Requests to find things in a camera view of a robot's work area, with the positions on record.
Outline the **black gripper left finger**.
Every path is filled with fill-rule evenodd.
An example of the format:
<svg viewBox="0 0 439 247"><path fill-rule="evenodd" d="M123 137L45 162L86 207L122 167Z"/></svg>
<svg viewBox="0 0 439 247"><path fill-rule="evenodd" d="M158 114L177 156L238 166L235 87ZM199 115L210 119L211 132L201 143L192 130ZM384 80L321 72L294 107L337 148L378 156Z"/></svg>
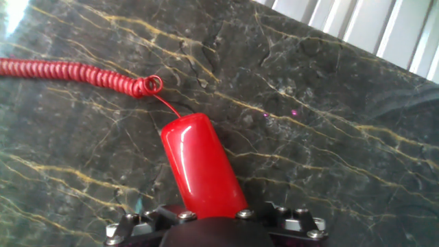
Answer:
<svg viewBox="0 0 439 247"><path fill-rule="evenodd" d="M139 214L122 215L106 227L105 246L160 246L165 233L178 225L178 205L160 205Z"/></svg>

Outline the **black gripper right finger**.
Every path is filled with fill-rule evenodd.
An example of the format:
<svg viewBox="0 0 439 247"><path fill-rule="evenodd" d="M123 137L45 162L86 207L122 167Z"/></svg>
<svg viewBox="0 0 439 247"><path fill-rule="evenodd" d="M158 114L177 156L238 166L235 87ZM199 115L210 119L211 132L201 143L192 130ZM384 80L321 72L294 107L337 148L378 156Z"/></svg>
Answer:
<svg viewBox="0 0 439 247"><path fill-rule="evenodd" d="M326 240L326 222L309 209L291 209L267 201L253 206L254 220L273 236L297 240Z"/></svg>

